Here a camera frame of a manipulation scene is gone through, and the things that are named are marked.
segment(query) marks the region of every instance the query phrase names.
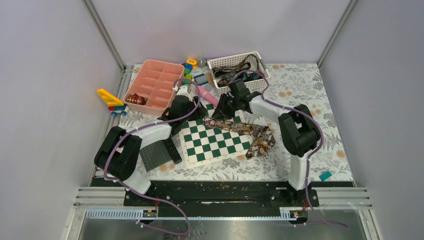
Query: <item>pink tube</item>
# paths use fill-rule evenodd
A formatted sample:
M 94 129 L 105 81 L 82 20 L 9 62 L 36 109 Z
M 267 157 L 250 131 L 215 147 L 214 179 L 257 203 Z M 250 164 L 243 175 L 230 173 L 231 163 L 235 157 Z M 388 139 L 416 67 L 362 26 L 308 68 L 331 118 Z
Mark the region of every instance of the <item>pink tube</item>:
M 204 89 L 203 87 L 198 86 L 198 88 L 200 91 L 199 96 L 204 98 L 216 108 L 218 106 L 218 100 L 214 96 L 212 96 L 208 91 L 206 91 L 206 89 Z

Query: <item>gray ball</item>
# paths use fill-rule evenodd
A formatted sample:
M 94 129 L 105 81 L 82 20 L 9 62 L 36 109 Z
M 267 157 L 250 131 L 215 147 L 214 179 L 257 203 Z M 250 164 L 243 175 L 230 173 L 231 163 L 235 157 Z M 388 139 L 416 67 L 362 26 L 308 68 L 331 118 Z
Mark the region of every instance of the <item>gray ball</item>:
M 200 57 L 197 59 L 197 66 L 198 67 L 204 67 L 206 66 L 206 58 Z

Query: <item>teal eraser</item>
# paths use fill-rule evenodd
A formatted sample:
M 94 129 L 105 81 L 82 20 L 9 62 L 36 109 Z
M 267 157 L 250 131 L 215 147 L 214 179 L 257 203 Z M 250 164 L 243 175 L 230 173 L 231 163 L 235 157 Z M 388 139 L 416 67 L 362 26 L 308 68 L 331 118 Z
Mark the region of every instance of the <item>teal eraser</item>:
M 331 172 L 326 171 L 323 174 L 321 174 L 321 176 L 319 176 L 319 178 L 324 182 L 325 180 L 327 180 L 331 176 L 332 176 Z

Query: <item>white wall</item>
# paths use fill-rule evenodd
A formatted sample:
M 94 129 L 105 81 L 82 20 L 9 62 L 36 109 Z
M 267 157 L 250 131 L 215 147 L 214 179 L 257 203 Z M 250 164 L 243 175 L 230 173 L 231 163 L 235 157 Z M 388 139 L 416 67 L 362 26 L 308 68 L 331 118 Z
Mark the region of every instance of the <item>white wall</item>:
M 385 240 L 422 239 L 424 1 L 359 1 L 321 68 Z
M 93 0 L 126 64 L 258 51 L 316 63 L 349 0 Z
M 80 0 L 0 3 L 0 239 L 59 239 L 119 69 Z

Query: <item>robotic arm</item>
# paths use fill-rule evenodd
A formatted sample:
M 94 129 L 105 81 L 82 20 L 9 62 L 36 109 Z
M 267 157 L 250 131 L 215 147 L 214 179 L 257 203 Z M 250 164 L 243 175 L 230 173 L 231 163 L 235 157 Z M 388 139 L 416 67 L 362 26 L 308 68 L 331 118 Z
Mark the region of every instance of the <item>robotic arm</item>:
M 315 125 L 304 116 L 275 107 L 261 98 L 261 93 L 250 93 L 243 80 L 235 80 L 228 84 L 230 92 L 222 94 L 212 118 L 217 120 L 231 119 L 236 111 L 242 110 L 251 114 L 258 114 L 279 124 L 282 141 L 290 153 L 290 175 L 288 181 L 294 190 L 299 191 L 305 187 L 307 172 L 307 154 L 317 147 L 320 139 L 319 131 Z M 121 182 L 144 194 L 151 183 L 137 169 L 136 163 L 141 148 L 160 140 L 166 140 L 177 134 L 185 121 L 203 118 L 207 110 L 200 104 L 193 114 L 185 119 L 165 124 L 157 124 L 185 116 L 194 109 L 198 96 L 191 97 L 188 86 L 178 89 L 175 99 L 163 115 L 156 120 L 156 125 L 146 127 L 127 137 L 119 146 L 123 149 L 113 154 L 107 174 L 113 175 Z M 301 104 L 295 109 L 309 116 L 311 113 L 305 105 Z M 100 147 L 94 164 L 101 169 L 105 168 L 106 161 L 118 140 L 126 131 L 118 126 L 113 127 Z

